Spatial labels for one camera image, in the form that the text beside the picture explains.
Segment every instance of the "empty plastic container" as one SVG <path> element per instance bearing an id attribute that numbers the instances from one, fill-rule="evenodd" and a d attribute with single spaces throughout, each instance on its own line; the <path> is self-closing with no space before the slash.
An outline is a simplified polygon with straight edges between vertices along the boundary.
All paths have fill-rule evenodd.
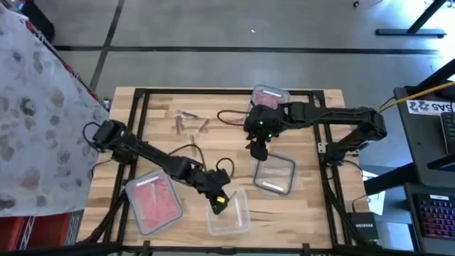
<path id="1" fill-rule="evenodd" d="M 258 161 L 253 184 L 266 191 L 286 196 L 291 193 L 296 163 L 278 154 L 269 154 L 266 161 Z"/>
<path id="2" fill-rule="evenodd" d="M 153 171 L 125 185 L 129 202 L 142 235 L 150 235 L 183 215 L 181 202 L 169 177 Z"/>
<path id="3" fill-rule="evenodd" d="M 208 232 L 215 236 L 248 232 L 251 227 L 251 219 L 246 191 L 238 189 L 225 192 L 229 195 L 230 200 L 223 212 L 215 215 L 210 205 L 207 205 Z"/>

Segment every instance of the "plastic container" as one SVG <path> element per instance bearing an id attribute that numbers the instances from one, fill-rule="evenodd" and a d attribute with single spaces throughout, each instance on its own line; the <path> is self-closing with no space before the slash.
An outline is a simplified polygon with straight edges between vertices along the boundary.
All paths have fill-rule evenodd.
<path id="1" fill-rule="evenodd" d="M 290 98 L 291 95 L 286 90 L 266 85 L 256 85 L 253 89 L 251 101 L 255 105 L 266 105 L 275 110 L 278 104 L 289 102 Z"/>
<path id="2" fill-rule="evenodd" d="M 286 196 L 291 193 L 296 163 L 278 154 L 269 154 L 266 161 L 258 161 L 253 184 L 266 191 Z"/>
<path id="3" fill-rule="evenodd" d="M 183 215 L 176 190 L 162 171 L 153 171 L 131 180 L 125 185 L 125 191 L 142 235 L 155 233 Z"/>
<path id="4" fill-rule="evenodd" d="M 247 193 L 244 189 L 225 191 L 230 195 L 227 208 L 215 215 L 210 205 L 207 205 L 208 232 L 211 235 L 232 235 L 250 231 L 251 219 L 248 209 Z"/>

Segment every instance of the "floor stripe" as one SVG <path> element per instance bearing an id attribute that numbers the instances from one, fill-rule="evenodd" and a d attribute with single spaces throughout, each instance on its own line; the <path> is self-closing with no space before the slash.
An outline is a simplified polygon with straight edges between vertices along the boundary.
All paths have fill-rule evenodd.
<path id="1" fill-rule="evenodd" d="M 109 31 L 107 32 L 105 44 L 103 45 L 102 51 L 100 53 L 100 58 L 98 59 L 97 67 L 95 68 L 95 71 L 93 73 L 92 79 L 90 81 L 90 88 L 92 90 L 96 90 L 98 86 L 98 82 L 100 81 L 100 76 L 103 67 L 105 66 L 106 62 L 106 57 L 107 53 L 109 52 L 109 46 L 111 45 L 112 39 L 114 38 L 115 30 L 117 29 L 117 25 L 119 23 L 120 19 L 120 14 L 122 14 L 123 6 L 124 6 L 125 0 L 119 0 L 117 3 L 117 8 L 115 9 L 114 13 L 114 18 L 112 19 L 111 26 L 109 27 Z M 87 51 L 89 46 L 79 46 L 85 48 Z"/>
<path id="2" fill-rule="evenodd" d="M 54 46 L 56 50 L 61 51 L 101 51 L 104 46 Z"/>
<path id="3" fill-rule="evenodd" d="M 319 54 L 394 54 L 440 55 L 432 49 L 359 49 L 359 48 L 287 48 L 217 46 L 54 46 L 57 50 L 107 52 L 192 52 L 192 53 L 319 53 Z"/>

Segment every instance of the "black clamp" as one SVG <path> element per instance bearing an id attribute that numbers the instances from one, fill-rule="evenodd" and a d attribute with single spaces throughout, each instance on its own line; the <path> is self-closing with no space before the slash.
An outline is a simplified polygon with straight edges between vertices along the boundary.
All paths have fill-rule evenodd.
<path id="1" fill-rule="evenodd" d="M 145 240 L 144 244 L 142 244 L 141 256 L 151 256 L 153 253 L 153 251 L 150 251 L 150 241 Z"/>
<path id="2" fill-rule="evenodd" d="M 310 244 L 301 244 L 301 256 L 311 256 Z"/>
<path id="3" fill-rule="evenodd" d="M 237 254 L 237 248 L 235 248 L 235 247 L 218 247 L 213 250 L 208 250 L 205 253 L 206 254 L 216 253 L 219 255 L 235 255 L 235 254 Z"/>

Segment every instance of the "table leg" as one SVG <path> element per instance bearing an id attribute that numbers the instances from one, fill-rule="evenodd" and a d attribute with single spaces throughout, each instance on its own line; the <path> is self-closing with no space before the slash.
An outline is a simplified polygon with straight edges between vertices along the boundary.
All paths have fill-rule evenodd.
<path id="1" fill-rule="evenodd" d="M 414 163 L 409 163 L 386 174 L 364 181 L 363 184 L 365 185 L 365 192 L 370 196 L 389 188 L 402 186 L 406 182 L 417 183 L 417 181 Z"/>
<path id="2" fill-rule="evenodd" d="M 409 29 L 376 29 L 376 36 L 437 36 L 438 38 L 443 38 L 446 32 L 442 29 L 420 28 L 445 2 L 446 0 L 434 0 Z"/>
<path id="3" fill-rule="evenodd" d="M 418 92 L 423 92 L 425 90 L 431 89 L 437 85 L 448 82 L 447 80 L 455 75 L 455 59 L 448 62 L 444 67 L 436 70 L 431 74 L 427 79 L 423 80 L 420 84 L 414 87 L 406 87 L 410 95 L 416 94 Z M 453 91 L 447 92 L 448 95 L 455 95 Z"/>

